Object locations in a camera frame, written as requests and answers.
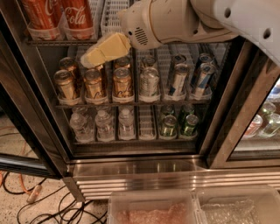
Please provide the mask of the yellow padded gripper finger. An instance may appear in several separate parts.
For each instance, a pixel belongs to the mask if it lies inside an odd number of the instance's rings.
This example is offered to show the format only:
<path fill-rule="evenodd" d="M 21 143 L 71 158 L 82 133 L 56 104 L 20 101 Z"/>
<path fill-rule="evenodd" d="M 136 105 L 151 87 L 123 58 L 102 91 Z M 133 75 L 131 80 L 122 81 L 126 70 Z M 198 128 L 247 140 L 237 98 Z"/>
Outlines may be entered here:
<path fill-rule="evenodd" d="M 86 50 L 80 57 L 80 63 L 86 68 L 97 67 L 126 56 L 130 48 L 130 41 L 124 34 L 109 32 Z"/>

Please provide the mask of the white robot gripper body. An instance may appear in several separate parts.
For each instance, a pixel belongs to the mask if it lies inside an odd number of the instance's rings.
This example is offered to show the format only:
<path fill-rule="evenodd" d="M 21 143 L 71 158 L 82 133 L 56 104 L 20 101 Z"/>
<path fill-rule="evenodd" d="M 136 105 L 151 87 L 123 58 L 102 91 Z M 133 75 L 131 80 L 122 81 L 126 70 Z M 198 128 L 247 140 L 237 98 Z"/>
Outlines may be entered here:
<path fill-rule="evenodd" d="M 119 11 L 118 17 L 122 32 L 137 50 L 171 42 L 210 43 L 236 37 L 199 12 L 193 0 L 140 0 Z"/>

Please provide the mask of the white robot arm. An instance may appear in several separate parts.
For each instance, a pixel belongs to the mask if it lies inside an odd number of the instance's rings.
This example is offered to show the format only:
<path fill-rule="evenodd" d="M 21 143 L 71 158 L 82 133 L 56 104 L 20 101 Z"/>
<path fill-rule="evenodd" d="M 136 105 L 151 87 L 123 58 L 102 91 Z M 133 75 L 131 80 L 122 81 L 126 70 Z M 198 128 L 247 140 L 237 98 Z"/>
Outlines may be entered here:
<path fill-rule="evenodd" d="M 80 58 L 86 68 L 171 42 L 222 42 L 242 36 L 280 65 L 280 0 L 140 0 L 118 12 L 110 32 Z"/>

